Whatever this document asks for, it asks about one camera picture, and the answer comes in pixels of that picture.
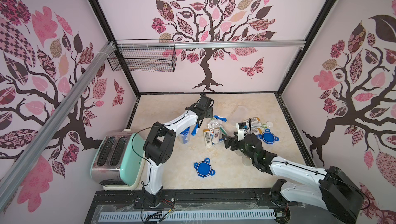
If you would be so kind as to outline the detached blue container lid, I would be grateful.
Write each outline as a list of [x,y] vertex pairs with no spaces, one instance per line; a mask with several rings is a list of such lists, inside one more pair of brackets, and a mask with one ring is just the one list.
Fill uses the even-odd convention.
[[279,141],[279,137],[275,136],[270,129],[265,129],[265,131],[259,135],[259,138],[266,144],[274,144]]

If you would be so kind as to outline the clear plastic toiletry bag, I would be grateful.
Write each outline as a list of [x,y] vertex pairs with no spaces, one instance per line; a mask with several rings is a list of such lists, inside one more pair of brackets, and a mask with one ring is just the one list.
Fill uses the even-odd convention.
[[214,117],[208,122],[207,126],[211,135],[214,135],[215,129],[219,129],[222,126],[222,120]]

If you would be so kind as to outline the blue lid toiletry container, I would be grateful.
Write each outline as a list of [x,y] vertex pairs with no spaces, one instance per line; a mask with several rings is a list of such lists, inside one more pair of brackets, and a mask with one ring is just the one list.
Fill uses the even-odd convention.
[[179,138],[182,144],[187,144],[191,140],[191,128],[186,128],[179,134]]
[[246,120],[247,118],[249,118],[249,111],[248,109],[243,106],[243,105],[239,105],[236,107],[236,109],[234,110],[234,112],[232,113],[231,117],[230,117],[230,122],[231,123],[240,123],[243,120]]

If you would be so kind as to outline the small white round cap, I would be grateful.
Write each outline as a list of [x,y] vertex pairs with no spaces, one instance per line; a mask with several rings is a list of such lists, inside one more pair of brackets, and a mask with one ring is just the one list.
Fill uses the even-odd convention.
[[266,126],[268,128],[272,128],[274,126],[274,124],[272,122],[268,121],[268,122],[266,122]]

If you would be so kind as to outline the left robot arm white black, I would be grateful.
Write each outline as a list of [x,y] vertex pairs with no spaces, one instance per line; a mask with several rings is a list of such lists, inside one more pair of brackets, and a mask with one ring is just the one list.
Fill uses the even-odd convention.
[[182,115],[164,124],[156,122],[150,128],[143,146],[147,160],[147,175],[142,191],[148,206],[157,207],[160,204],[164,164],[172,155],[176,137],[190,127],[192,135],[196,135],[203,120],[212,118],[213,104],[213,99],[201,94],[199,100],[185,108]]

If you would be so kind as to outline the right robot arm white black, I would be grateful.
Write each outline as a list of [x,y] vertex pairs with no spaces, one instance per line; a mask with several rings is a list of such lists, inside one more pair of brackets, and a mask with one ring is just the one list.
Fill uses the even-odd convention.
[[338,167],[315,168],[292,162],[263,148],[254,134],[244,139],[223,135],[227,149],[240,151],[260,172],[277,176],[271,188],[273,203],[300,202],[327,210],[345,224],[354,224],[363,210],[365,194]]

